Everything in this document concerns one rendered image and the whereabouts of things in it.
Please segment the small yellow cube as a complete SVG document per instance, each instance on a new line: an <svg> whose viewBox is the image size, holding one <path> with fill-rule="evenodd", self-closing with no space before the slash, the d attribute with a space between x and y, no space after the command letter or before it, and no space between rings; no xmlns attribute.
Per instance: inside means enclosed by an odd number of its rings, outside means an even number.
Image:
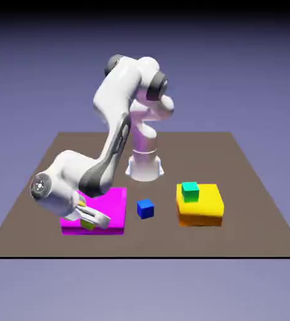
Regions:
<svg viewBox="0 0 290 321"><path fill-rule="evenodd" d="M96 225L94 223L84 220L84 219L80 219L80 225L82 228L84 228L88 231L92 231L93 229L96 228Z"/></svg>

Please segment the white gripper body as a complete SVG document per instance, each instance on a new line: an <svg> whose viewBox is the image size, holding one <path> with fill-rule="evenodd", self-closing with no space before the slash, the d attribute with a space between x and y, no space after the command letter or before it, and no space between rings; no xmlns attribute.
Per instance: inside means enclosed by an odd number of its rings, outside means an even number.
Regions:
<svg viewBox="0 0 290 321"><path fill-rule="evenodd" d="M77 206L76 211L79 213L82 221L101 229L107 229L110 223L110 217L89 206Z"/></svg>

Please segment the large yellow box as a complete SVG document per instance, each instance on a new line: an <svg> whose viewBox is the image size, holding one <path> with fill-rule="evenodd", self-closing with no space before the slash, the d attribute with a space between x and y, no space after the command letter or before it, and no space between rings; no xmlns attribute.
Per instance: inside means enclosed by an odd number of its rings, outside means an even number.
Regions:
<svg viewBox="0 0 290 321"><path fill-rule="evenodd" d="M216 184L198 184L197 202L186 203L182 185L177 184L176 204L181 226L220 226L224 214L224 202Z"/></svg>

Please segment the small blue cube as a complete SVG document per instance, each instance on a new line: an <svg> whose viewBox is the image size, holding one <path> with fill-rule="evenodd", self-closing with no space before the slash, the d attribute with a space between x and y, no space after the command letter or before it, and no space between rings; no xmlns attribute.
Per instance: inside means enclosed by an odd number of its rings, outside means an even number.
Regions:
<svg viewBox="0 0 290 321"><path fill-rule="evenodd" d="M154 204L149 199L142 199L137 202L137 214L141 219L154 216Z"/></svg>

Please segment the large magenta box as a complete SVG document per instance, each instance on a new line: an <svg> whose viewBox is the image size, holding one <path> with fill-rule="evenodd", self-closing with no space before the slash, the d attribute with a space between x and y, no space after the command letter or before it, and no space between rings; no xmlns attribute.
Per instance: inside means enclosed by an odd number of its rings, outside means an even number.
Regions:
<svg viewBox="0 0 290 321"><path fill-rule="evenodd" d="M62 235L122 235L125 230L125 214L127 205L127 189L125 187L111 187L103 196L88 197L79 192L86 200L86 205L94 208L108 217L110 223L107 229L94 227L86 229L80 220L70 221L60 218Z"/></svg>

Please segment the small green cube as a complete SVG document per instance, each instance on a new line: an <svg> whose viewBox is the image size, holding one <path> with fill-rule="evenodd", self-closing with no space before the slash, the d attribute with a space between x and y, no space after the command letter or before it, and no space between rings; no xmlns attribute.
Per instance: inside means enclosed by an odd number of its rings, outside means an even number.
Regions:
<svg viewBox="0 0 290 321"><path fill-rule="evenodd" d="M199 200L200 189L197 182L183 182L181 188L185 203L195 203Z"/></svg>

